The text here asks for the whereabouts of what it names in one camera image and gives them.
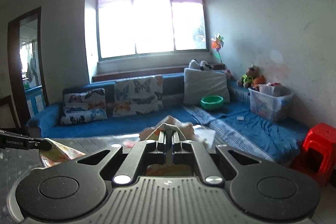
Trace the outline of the colourful patterned children's garment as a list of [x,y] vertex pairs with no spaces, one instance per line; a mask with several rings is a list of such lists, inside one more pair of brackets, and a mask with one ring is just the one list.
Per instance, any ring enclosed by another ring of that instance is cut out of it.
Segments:
[[[186,139],[198,141],[205,147],[211,148],[215,140],[215,130],[203,125],[192,125],[190,122],[181,122],[171,115],[166,116],[156,126],[143,129],[139,133],[140,140],[158,139],[160,131],[164,130],[163,124],[168,124],[167,129],[179,129]],[[39,151],[39,156],[44,167],[51,167],[57,164],[84,156],[85,153],[70,146],[49,139],[52,144],[50,151]],[[192,176],[193,172],[188,165],[166,163],[164,165],[154,164],[147,167],[147,176]]]

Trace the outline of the clear plastic storage box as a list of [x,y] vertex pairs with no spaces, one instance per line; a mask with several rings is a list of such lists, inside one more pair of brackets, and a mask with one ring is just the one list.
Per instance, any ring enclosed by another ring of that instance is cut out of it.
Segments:
[[259,91],[249,90],[250,110],[272,123],[288,118],[294,94],[286,89],[283,96],[275,97]]

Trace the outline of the grey plain cushion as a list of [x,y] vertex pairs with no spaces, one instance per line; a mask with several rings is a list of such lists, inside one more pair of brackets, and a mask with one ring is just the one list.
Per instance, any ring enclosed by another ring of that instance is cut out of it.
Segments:
[[230,103],[227,78],[224,73],[184,69],[184,96],[185,105],[200,105],[206,96],[221,96],[224,103]]

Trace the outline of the colourful pinwheel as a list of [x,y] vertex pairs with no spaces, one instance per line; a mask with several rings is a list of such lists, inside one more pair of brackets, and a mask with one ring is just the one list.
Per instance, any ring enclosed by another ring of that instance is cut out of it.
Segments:
[[221,56],[221,49],[224,46],[224,38],[221,34],[217,33],[213,38],[211,38],[211,48],[215,51],[215,57],[219,59],[222,67],[224,68],[224,64]]

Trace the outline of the red plastic stool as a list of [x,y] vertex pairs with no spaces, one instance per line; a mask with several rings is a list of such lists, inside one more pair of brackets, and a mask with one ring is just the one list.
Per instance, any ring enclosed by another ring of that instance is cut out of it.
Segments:
[[335,128],[325,123],[312,127],[290,167],[325,186],[335,169]]

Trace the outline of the black white plush toy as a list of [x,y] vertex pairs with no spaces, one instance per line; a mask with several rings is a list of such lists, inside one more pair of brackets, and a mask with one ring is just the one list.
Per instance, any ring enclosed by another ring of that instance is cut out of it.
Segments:
[[200,71],[212,71],[213,67],[211,65],[209,65],[209,63],[207,61],[200,61],[198,62],[196,59],[192,59],[189,62],[189,66],[188,68],[190,69],[196,69],[196,70],[200,70]]

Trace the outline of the green plastic basin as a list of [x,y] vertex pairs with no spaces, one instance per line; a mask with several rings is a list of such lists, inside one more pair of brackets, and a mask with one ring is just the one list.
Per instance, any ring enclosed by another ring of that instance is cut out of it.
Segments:
[[201,107],[208,111],[215,111],[224,104],[224,98],[221,96],[206,96],[200,101]]

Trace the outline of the small butterfly cushion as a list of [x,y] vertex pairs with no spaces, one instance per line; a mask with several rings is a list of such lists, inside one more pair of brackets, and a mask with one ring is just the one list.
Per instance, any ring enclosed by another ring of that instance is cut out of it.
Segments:
[[64,94],[60,124],[77,125],[106,119],[108,116],[104,88]]

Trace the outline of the orange plush toy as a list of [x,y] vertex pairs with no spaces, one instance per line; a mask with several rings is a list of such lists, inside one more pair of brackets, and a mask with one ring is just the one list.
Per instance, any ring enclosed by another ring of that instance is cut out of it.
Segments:
[[265,79],[265,77],[263,75],[261,75],[261,76],[255,78],[253,80],[251,88],[253,88],[255,90],[259,90],[260,85],[264,85],[264,84],[266,84],[266,79]]

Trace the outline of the large butterfly cushion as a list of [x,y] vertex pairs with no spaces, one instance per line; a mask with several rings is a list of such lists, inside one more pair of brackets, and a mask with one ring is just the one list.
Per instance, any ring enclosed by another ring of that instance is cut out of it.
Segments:
[[163,109],[163,77],[147,76],[116,81],[114,117],[142,115]]

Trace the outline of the blue corner sofa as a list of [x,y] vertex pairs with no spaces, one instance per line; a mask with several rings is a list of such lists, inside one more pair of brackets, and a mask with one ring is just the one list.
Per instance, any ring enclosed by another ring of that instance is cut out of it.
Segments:
[[228,82],[230,102],[220,110],[207,112],[201,107],[183,105],[184,76],[182,73],[163,76],[163,110],[143,115],[113,116],[114,81],[89,84],[64,89],[63,93],[81,93],[95,88],[106,91],[108,118],[89,123],[60,123],[63,104],[56,102],[26,123],[26,130],[33,137],[90,138],[104,135],[125,135],[155,126],[171,115],[182,122],[207,126],[216,131],[220,141],[244,152],[264,159],[286,164],[300,153],[309,131],[298,121],[287,118],[272,123],[250,111],[249,91]]

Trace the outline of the teddy bear green vest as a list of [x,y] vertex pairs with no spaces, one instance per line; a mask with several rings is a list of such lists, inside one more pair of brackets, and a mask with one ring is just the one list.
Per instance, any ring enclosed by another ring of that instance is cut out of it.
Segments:
[[253,81],[258,78],[259,69],[256,65],[251,65],[248,67],[246,73],[242,75],[242,77],[236,81],[236,84],[239,87],[250,88],[253,84]]

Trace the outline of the dark wooden door frame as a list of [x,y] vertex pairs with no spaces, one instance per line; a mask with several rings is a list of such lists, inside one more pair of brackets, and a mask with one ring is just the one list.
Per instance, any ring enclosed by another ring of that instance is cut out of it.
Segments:
[[7,55],[11,90],[21,128],[49,105],[41,51],[42,8],[8,23]]

